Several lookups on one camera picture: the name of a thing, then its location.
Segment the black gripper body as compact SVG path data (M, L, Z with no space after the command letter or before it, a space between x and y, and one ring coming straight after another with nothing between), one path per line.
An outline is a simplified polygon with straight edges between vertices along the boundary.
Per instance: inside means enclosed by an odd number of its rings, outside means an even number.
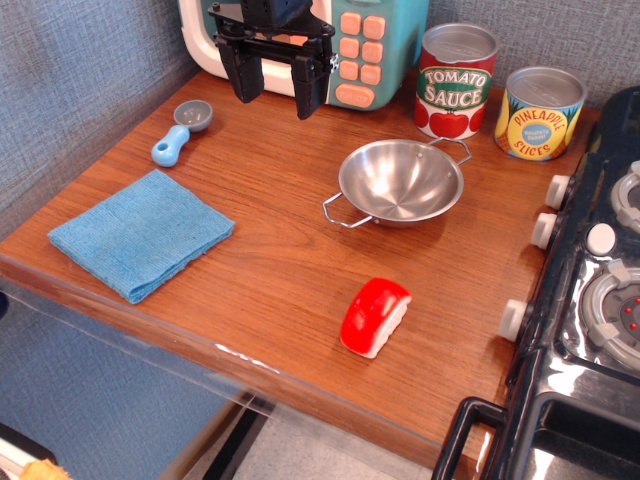
M289 65L310 61L302 70L315 75L332 70L335 29L312 13L310 1L215 2L208 13L229 75L245 67L260 72L264 59Z

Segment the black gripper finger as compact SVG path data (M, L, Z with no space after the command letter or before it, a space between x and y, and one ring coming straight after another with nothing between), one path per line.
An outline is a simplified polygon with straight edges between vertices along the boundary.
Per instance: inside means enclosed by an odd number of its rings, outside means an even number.
M330 75L330 56L297 55L294 58L291 76L300 120L311 117L326 102Z
M264 90L261 59L245 52L243 43L235 40L219 39L218 50L236 97L247 104L260 96Z

